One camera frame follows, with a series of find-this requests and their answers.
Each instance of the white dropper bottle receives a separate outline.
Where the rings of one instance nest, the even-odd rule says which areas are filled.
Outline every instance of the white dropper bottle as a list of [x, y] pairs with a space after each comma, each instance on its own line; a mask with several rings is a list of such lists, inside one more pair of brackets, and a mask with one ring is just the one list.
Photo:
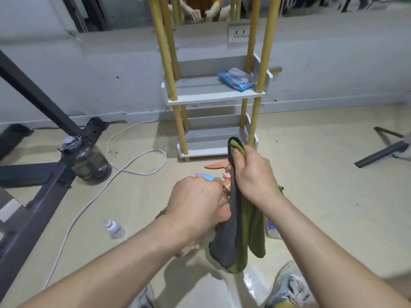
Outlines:
[[110, 233], [110, 237], [112, 239], [123, 238], [126, 234], [126, 230], [123, 227], [119, 226], [116, 221], [105, 220], [103, 221], [103, 224], [107, 231]]

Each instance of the wet wipes package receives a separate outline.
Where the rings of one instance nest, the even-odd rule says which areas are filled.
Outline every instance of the wet wipes package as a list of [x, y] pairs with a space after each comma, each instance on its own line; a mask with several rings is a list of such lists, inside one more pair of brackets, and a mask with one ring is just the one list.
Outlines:
[[217, 73], [217, 77], [223, 80], [227, 85], [239, 91], [249, 89], [256, 83], [255, 78], [252, 75], [247, 74], [235, 67], [230, 70]]

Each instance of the orange shirt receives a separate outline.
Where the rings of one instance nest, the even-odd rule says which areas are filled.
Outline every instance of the orange shirt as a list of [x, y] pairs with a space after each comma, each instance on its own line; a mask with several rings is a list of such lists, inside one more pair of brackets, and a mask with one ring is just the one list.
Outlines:
[[184, 0], [184, 2], [194, 10], [200, 10], [204, 17], [204, 12], [209, 10], [211, 6], [218, 2], [221, 5], [222, 0]]

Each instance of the white cable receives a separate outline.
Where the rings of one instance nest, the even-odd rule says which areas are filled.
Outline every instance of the white cable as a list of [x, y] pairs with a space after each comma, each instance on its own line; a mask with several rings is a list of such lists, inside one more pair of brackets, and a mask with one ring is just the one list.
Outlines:
[[[68, 229], [67, 229], [67, 232], [66, 232], [66, 234], [65, 234], [65, 236], [64, 236], [63, 243], [61, 244], [60, 250], [59, 250], [59, 252], [58, 252], [58, 254], [57, 254], [57, 257], [56, 257], [56, 259], [55, 259], [55, 261], [54, 261], [53, 267], [51, 268], [50, 274], [49, 274], [48, 278], [46, 279], [46, 282], [44, 283], [43, 290], [44, 290], [44, 289], [47, 287], [47, 285], [49, 284], [50, 279], [51, 279], [51, 276], [53, 275], [54, 270], [55, 270], [55, 268], [57, 267], [57, 263], [58, 263], [58, 261], [59, 261], [59, 259], [60, 259], [61, 253], [63, 252], [64, 244], [65, 244], [66, 241], [67, 241], [67, 238], [68, 238], [68, 236], [69, 236], [69, 233], [70, 233], [71, 229], [73, 228], [73, 226], [75, 225], [75, 223], [77, 222], [77, 220], [80, 218], [80, 216], [84, 213], [84, 211], [100, 196], [100, 194], [101, 194], [101, 193], [107, 188], [107, 186], [117, 177], [117, 175], [119, 175], [121, 172], [127, 172], [127, 173], [132, 173], [132, 174], [137, 174], [137, 175], [143, 175], [143, 176], [153, 175], [154, 173], [156, 173], [157, 171], [159, 171], [159, 170], [163, 167], [163, 165], [166, 163], [167, 155], [166, 155], [166, 153], [165, 153], [163, 150], [161, 150], [161, 149], [152, 149], [152, 150], [148, 150], [148, 151], [146, 151], [146, 152], [143, 152], [142, 154], [139, 154], [138, 156], [132, 158], [132, 159], [131, 159], [129, 162], [127, 162], [127, 164], [124, 165], [122, 168], [116, 167], [116, 166], [115, 166], [114, 164], [112, 164], [112, 163], [110, 162], [110, 160], [109, 160], [109, 145], [110, 145], [110, 142], [111, 142], [111, 140], [112, 140], [113, 138], [115, 138], [117, 135], [121, 134], [122, 132], [124, 132], [124, 131], [126, 131], [126, 130], [128, 130], [128, 129], [131, 129], [131, 128], [134, 127], [134, 126], [137, 126], [137, 125], [140, 125], [140, 124], [145, 124], [145, 123], [150, 123], [150, 122], [155, 122], [155, 120], [146, 121], [146, 122], [141, 122], [141, 123], [137, 123], [137, 124], [133, 124], [133, 125], [129, 126], [128, 128], [126, 128], [126, 129], [118, 132], [117, 134], [115, 134], [115, 135], [114, 135], [113, 137], [111, 137], [111, 138], [109, 139], [109, 141], [107, 142], [107, 153], [106, 153], [107, 161], [111, 164], [111, 166], [112, 166], [113, 168], [117, 169], [118, 171], [107, 181], [107, 183], [105, 184], [105, 186], [103, 187], [103, 189], [101, 189], [100, 192], [99, 192], [94, 198], [92, 198], [91, 201], [88, 202], [88, 203], [80, 210], [80, 212], [77, 213], [76, 217], [74, 217], [74, 219], [71, 221], [71, 223], [70, 223], [70, 225], [69, 225], [69, 227], [68, 227]], [[128, 167], [130, 164], [132, 164], [137, 158], [141, 157], [141, 156], [144, 155], [144, 154], [148, 154], [149, 152], [153, 152], [153, 151], [159, 151], [159, 152], [161, 152], [161, 153], [164, 155], [164, 161], [163, 161], [163, 163], [162, 163], [155, 171], [153, 171], [153, 172], [151, 172], [151, 173], [139, 173], [139, 172], [134, 172], [134, 171], [128, 171], [128, 170], [126, 170], [126, 167]]]

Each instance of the shelving unit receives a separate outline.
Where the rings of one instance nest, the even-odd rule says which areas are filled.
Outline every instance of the shelving unit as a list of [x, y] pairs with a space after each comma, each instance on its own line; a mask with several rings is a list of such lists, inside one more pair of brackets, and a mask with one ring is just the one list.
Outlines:
[[[148, 0], [164, 66], [161, 88], [166, 106], [171, 106], [178, 130], [177, 150], [181, 158], [227, 154], [227, 139], [238, 136], [258, 146], [255, 134], [261, 98], [266, 97], [273, 74], [268, 70], [275, 25], [281, 0], [270, 0], [261, 58], [254, 54], [261, 0], [253, 1], [247, 55], [178, 61], [168, 0]], [[174, 21], [182, 24], [179, 0], [171, 0]], [[231, 0], [231, 20], [240, 18], [241, 0]], [[237, 67], [252, 74], [254, 87], [237, 91], [221, 82], [217, 73]], [[246, 114], [248, 98], [254, 99], [252, 116]], [[240, 115], [188, 118], [187, 105], [242, 99]]]

